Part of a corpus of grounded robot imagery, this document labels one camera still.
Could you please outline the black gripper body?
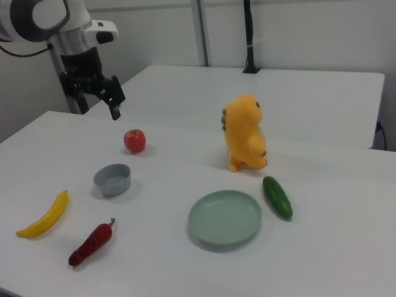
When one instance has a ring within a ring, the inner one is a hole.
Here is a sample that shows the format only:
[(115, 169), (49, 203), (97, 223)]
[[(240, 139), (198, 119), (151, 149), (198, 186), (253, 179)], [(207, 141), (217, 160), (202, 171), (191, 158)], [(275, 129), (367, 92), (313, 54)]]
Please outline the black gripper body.
[(98, 95), (103, 90), (102, 64), (97, 47), (83, 53), (60, 55), (64, 71), (59, 75), (66, 95), (75, 94), (74, 85), (81, 84), (84, 93)]

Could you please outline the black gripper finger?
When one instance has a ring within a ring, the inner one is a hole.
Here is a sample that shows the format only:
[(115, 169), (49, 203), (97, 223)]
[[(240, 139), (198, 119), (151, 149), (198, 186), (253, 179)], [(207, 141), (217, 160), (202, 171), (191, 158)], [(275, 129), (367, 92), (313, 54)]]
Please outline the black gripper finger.
[(89, 107), (84, 96), (84, 88), (80, 79), (70, 76), (66, 71), (63, 71), (59, 75), (59, 78), (65, 96), (74, 99), (80, 112), (85, 114), (89, 110)]
[(109, 108), (111, 117), (114, 121), (121, 117), (121, 103), (126, 99), (121, 88), (118, 78), (113, 75), (102, 80), (102, 90), (100, 91), (100, 99), (104, 101)]

